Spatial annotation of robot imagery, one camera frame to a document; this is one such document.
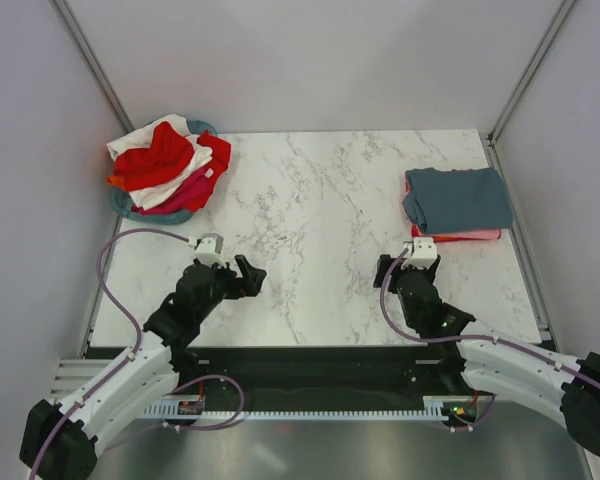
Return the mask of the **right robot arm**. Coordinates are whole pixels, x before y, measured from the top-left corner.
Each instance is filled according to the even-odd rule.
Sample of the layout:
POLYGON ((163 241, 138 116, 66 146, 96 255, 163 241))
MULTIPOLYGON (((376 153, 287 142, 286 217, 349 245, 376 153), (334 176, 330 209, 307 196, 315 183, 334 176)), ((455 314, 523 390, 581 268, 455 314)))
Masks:
POLYGON ((397 296, 406 325, 386 322, 401 337, 441 348, 438 368, 447 392, 467 387, 513 401, 562 426, 600 457, 600 354, 584 358, 516 340, 443 301, 434 285, 438 259, 411 265, 404 254, 379 256, 373 285, 397 296))

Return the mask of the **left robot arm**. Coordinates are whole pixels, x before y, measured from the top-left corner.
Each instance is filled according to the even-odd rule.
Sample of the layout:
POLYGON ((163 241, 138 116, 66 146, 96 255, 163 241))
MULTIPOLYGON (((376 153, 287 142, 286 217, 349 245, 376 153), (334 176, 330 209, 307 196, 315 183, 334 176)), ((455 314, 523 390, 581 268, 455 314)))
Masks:
POLYGON ((196 388, 200 371, 187 348, 202 322, 224 300, 257 296, 267 276, 243 255, 235 261, 236 270, 195 261, 138 341, 59 402, 41 400, 30 410, 19 454, 30 478, 88 478, 99 457, 148 407, 196 388))

